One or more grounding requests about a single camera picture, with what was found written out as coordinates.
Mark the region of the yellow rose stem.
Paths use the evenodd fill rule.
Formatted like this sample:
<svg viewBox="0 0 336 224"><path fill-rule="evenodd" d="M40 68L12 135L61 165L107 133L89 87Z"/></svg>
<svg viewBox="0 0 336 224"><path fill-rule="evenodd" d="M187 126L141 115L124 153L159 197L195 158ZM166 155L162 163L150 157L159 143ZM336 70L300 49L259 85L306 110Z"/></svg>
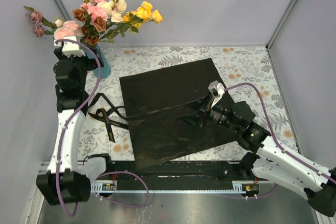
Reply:
<svg viewBox="0 0 336 224"><path fill-rule="evenodd" d="M138 33L143 24L150 22L159 24L162 21L161 13L157 9L153 10L151 3L143 1L136 10L122 16L121 24L117 26L117 33L125 37L127 31L132 34Z"/></svg>

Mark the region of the cream rose stem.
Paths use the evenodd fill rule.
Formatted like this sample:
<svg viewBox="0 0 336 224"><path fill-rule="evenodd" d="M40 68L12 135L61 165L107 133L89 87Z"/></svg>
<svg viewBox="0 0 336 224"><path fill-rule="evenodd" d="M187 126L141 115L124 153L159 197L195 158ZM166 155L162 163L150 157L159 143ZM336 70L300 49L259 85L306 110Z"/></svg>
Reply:
<svg viewBox="0 0 336 224"><path fill-rule="evenodd" d="M109 0L108 2L99 2L97 6L102 8L108 16L111 16L113 12L123 14L127 8L127 3L125 0Z"/></svg>

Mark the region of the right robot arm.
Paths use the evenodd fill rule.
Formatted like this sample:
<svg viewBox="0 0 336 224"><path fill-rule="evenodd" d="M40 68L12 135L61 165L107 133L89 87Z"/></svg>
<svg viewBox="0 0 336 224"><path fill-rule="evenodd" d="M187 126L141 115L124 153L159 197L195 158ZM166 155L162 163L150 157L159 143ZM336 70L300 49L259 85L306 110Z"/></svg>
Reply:
<svg viewBox="0 0 336 224"><path fill-rule="evenodd" d="M254 122L255 114L245 101L235 103L228 110L209 94L187 106L194 113L179 116L177 120L193 130L209 122L236 134L236 142L247 150L239 166L243 179L256 176L276 183L304 198L315 211L334 217L335 169L317 164L276 142L268 130Z"/></svg>

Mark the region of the black printed ribbon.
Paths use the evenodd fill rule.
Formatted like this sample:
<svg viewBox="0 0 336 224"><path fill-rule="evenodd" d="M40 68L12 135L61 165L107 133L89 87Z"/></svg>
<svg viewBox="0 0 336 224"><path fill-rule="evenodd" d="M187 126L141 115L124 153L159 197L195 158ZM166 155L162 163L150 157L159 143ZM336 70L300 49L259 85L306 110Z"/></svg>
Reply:
<svg viewBox="0 0 336 224"><path fill-rule="evenodd" d="M115 143L112 126L116 126L125 130L128 130L129 127L125 123L117 122L110 119L109 116L116 113L117 116L126 121L127 118L121 115L121 113L119 112L119 109L124 109L124 106L114 106L104 93L97 93L92 99L91 103L88 105L88 108L94 106L100 98L103 98L106 101L106 103L110 106L110 109L106 111L104 108L99 108L96 110L95 113L88 112L88 114L93 119L103 122L105 124L109 141Z"/></svg>

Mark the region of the small cream bud stem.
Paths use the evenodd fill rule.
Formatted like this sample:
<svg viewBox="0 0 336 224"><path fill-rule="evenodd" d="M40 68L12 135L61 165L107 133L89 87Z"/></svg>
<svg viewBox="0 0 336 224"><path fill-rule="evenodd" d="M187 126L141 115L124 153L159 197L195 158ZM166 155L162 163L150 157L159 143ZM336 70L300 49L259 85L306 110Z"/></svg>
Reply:
<svg viewBox="0 0 336 224"><path fill-rule="evenodd" d="M113 23L120 23L123 21L123 17L119 12L112 11L111 12L111 17L110 17L111 22Z"/></svg>

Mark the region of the mauve rose stem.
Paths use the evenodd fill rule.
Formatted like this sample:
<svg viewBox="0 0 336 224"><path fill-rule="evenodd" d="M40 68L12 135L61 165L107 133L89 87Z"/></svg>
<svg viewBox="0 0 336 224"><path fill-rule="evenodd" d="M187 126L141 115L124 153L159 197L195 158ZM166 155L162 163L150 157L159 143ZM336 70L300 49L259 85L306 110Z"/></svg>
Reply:
<svg viewBox="0 0 336 224"><path fill-rule="evenodd" d="M57 29L55 23L47 20L40 11L37 11L32 7L24 6L24 9L28 11L26 16L29 17L34 25L33 33L36 37L41 38L44 35L54 35L54 32Z"/></svg>

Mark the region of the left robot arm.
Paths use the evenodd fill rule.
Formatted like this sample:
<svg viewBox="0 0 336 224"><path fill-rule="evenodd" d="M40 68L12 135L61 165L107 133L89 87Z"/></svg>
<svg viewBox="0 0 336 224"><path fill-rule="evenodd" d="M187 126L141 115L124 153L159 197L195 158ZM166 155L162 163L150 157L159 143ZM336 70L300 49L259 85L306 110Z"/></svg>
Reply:
<svg viewBox="0 0 336 224"><path fill-rule="evenodd" d="M101 52L92 48L83 56L67 57L57 48L54 53L59 59L54 65L58 132L47 171L36 179L38 189L52 206L88 201L98 176L109 179L114 173L108 154L95 154L82 166L77 157L90 98L85 91L86 77L88 71L103 66Z"/></svg>

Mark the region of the rust rose stem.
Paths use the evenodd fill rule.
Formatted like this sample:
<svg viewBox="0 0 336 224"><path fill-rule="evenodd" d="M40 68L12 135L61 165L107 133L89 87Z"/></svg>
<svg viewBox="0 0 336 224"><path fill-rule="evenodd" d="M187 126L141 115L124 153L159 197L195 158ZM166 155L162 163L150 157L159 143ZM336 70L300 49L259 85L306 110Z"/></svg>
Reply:
<svg viewBox="0 0 336 224"><path fill-rule="evenodd" d="M105 22L103 19L97 18L95 21L92 21L91 15L81 7L74 9L72 14L76 20L83 23L81 26L81 31L83 32L81 42L92 47L95 46L99 42L100 35L107 29L108 20Z"/></svg>

